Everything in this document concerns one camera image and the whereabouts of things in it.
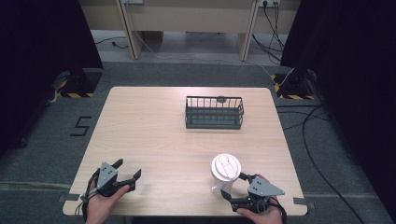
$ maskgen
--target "desk leg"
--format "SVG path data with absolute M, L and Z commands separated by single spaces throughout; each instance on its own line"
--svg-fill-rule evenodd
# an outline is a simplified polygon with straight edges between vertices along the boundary
M 247 25 L 247 32 L 244 34 L 238 34 L 236 36 L 236 42 L 239 49 L 239 58 L 242 62 L 246 61 L 248 58 L 248 48 L 250 46 L 251 36 L 253 35 L 254 24 L 256 22 L 258 9 L 259 9 L 259 2 L 253 1 L 250 10 L 250 18 L 248 20 L 248 25 Z
M 122 27 L 125 32 L 131 57 L 133 60 L 137 60 L 139 59 L 140 52 L 142 51 L 143 47 L 143 42 L 140 40 L 139 37 L 139 35 L 142 36 L 142 32 L 136 32 L 134 30 L 134 26 L 131 23 L 127 7 L 121 1 L 122 0 L 116 0 L 121 16 Z

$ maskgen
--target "hand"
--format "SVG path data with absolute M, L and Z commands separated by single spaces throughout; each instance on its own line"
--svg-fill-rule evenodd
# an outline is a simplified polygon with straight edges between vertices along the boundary
M 278 204 L 278 202 L 272 198 L 270 199 L 270 203 Z M 255 224 L 282 224 L 282 213 L 273 206 L 268 206 L 267 210 L 261 214 L 254 213 L 246 208 L 238 208 L 236 212 L 252 220 Z
M 96 185 L 96 180 L 92 181 L 91 189 Z M 111 210 L 114 204 L 129 190 L 129 185 L 123 186 L 111 197 L 104 197 L 97 194 L 90 198 L 88 203 L 88 216 L 87 224 L 102 224 L 105 223 L 107 218 L 110 216 Z

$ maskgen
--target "white paper cup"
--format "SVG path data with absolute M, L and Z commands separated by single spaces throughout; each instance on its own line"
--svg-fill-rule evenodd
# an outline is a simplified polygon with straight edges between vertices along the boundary
M 219 154 L 213 159 L 211 170 L 214 177 L 212 191 L 216 194 L 221 194 L 221 189 L 230 192 L 241 173 L 241 163 L 233 155 Z

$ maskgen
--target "wire basket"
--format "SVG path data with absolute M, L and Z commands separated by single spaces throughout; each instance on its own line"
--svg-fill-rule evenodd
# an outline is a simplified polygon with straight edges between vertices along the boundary
M 187 96 L 186 128 L 241 129 L 244 106 L 241 97 Z

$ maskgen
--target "yellow black hazard tape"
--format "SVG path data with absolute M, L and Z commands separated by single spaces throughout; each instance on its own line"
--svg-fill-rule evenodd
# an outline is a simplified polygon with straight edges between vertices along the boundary
M 272 80 L 275 82 L 274 88 L 276 92 L 276 96 L 281 99 L 291 99 L 291 100 L 315 100 L 315 97 L 310 93 L 309 87 L 305 87 L 306 90 L 304 93 L 301 92 L 298 94 L 294 94 L 292 92 L 286 92 L 282 89 L 282 86 L 279 86 L 280 83 L 276 82 L 276 75 L 271 75 Z
M 62 82 L 61 87 L 58 90 L 58 97 L 69 97 L 69 98 L 81 98 L 81 97 L 93 97 L 92 90 L 84 90 L 84 88 L 70 88 L 67 86 L 68 80 Z

